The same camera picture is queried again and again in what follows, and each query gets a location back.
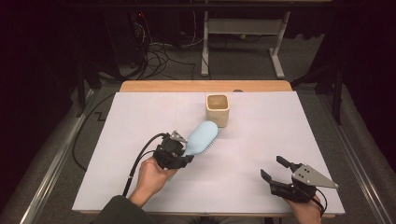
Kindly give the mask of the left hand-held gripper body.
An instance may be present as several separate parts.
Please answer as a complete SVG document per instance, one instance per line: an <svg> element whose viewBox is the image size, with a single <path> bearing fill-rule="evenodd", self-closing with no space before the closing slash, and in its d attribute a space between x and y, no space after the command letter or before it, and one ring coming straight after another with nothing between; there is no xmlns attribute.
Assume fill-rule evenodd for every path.
<svg viewBox="0 0 396 224"><path fill-rule="evenodd" d="M162 142L156 147L153 158L162 169L180 169L186 166L179 164L179 158L184 157L181 149L187 140L177 131L172 133L162 133Z"/></svg>

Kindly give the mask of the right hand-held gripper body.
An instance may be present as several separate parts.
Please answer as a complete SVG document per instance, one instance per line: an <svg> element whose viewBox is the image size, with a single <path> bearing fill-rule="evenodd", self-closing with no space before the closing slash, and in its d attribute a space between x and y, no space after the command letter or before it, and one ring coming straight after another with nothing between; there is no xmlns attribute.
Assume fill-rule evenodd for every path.
<svg viewBox="0 0 396 224"><path fill-rule="evenodd" d="M339 185L308 164L291 163L291 182L281 183L269 177L271 193L295 203L308 203L313 200L318 187L339 189Z"/></svg>

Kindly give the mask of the light blue hairbrush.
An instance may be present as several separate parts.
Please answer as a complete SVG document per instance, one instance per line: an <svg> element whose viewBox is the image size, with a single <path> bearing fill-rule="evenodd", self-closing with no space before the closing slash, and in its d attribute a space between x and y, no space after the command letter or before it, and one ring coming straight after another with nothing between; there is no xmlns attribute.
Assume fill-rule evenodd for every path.
<svg viewBox="0 0 396 224"><path fill-rule="evenodd" d="M200 123L188 137L184 156L204 154L219 135L218 125L210 120Z"/></svg>

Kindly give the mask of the beige square cup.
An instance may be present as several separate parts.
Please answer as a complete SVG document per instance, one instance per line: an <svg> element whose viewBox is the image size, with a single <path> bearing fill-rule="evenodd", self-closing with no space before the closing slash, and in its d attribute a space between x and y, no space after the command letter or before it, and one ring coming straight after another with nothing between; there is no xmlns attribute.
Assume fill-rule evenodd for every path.
<svg viewBox="0 0 396 224"><path fill-rule="evenodd" d="M220 128L228 124L230 104L225 94L209 94L205 100L206 118L215 122Z"/></svg>

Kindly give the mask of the person's right hand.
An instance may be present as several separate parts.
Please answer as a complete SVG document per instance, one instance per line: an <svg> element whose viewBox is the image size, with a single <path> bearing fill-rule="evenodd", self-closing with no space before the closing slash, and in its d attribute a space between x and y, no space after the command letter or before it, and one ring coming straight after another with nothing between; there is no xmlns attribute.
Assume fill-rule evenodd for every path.
<svg viewBox="0 0 396 224"><path fill-rule="evenodd" d="M321 224L320 206L314 201L295 203L285 199L299 224Z"/></svg>

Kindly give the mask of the person's left hand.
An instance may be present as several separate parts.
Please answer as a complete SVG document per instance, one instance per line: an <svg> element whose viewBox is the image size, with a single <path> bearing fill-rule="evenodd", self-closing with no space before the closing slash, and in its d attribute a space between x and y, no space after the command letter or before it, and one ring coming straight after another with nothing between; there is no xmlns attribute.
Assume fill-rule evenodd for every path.
<svg viewBox="0 0 396 224"><path fill-rule="evenodd" d="M177 170L164 170L157 161L150 157L141 163L138 180L129 201L142 208L147 201L158 193L166 181L177 173Z"/></svg>

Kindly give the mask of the white table mat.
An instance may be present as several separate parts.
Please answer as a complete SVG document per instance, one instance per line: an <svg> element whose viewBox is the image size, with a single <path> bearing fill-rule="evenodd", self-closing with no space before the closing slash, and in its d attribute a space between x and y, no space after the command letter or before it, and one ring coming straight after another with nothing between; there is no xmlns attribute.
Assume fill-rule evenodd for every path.
<svg viewBox="0 0 396 224"><path fill-rule="evenodd" d="M289 183L291 172L276 162L306 163L329 173L294 91L231 92L228 124L145 205L149 213L287 214L261 173ZM154 149L159 133L188 136L205 120L203 92L119 92L107 115L73 208L97 212L135 181L128 175L142 148Z"/></svg>

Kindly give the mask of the black stand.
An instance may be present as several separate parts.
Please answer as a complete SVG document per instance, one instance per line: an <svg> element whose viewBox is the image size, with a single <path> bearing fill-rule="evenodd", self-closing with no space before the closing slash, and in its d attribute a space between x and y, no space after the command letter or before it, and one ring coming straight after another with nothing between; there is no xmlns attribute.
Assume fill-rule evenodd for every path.
<svg viewBox="0 0 396 224"><path fill-rule="evenodd" d="M316 94L330 93L332 95L332 116L336 123L341 125L343 74L338 63L329 63L310 69L306 75L293 80L290 85L294 88L303 83L315 83Z"/></svg>

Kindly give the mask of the dark computer tower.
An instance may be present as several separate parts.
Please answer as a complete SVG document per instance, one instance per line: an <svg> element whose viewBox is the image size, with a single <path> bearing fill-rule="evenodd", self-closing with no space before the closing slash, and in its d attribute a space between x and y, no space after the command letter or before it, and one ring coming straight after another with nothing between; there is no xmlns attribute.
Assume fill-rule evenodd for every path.
<svg viewBox="0 0 396 224"><path fill-rule="evenodd" d="M146 52L146 29L131 11L109 12L106 21L119 64L141 64Z"/></svg>

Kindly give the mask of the metal floor rail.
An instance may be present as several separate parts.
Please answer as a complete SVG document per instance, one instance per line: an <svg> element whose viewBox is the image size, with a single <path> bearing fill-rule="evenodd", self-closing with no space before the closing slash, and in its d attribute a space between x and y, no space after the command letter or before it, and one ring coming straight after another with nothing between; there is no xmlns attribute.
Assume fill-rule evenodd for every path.
<svg viewBox="0 0 396 224"><path fill-rule="evenodd" d="M328 114L330 120L332 121L332 125L335 128L337 135L341 140L344 154L346 155L346 160L357 182L359 183L365 201L369 204L372 212L374 213L377 223L393 224L393 221L389 216L387 209L385 208L383 202L379 197L374 182L370 179L370 177L366 173L363 164L361 163L358 155L356 154L355 148L352 146L351 142L347 138L347 133L345 132L344 127L338 124L337 121L335 120L332 114L332 106L329 103L328 98L324 95L319 95L318 98L322 106L325 108L326 113Z"/></svg>
<svg viewBox="0 0 396 224"><path fill-rule="evenodd" d="M35 156L21 183L22 189L29 199L29 204L24 209L18 224L37 223L62 169L71 155L71 146L88 115L87 110L92 107L97 94L97 90L88 90L83 95L83 99L86 101L85 107L80 108L74 104Z"/></svg>

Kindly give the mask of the white metal desk frame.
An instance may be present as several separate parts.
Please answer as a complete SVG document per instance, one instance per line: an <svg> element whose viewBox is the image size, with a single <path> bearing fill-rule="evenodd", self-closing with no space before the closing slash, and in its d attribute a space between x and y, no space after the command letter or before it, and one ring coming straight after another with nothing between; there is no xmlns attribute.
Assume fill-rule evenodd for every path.
<svg viewBox="0 0 396 224"><path fill-rule="evenodd" d="M268 52L272 60L276 76L284 79L285 74L278 58L278 52L286 32L290 12L283 14L278 20L253 20L253 19L210 19L206 11L204 15L203 50L201 59L201 76L209 75L209 49L208 38L210 35L275 35L276 44Z"/></svg>

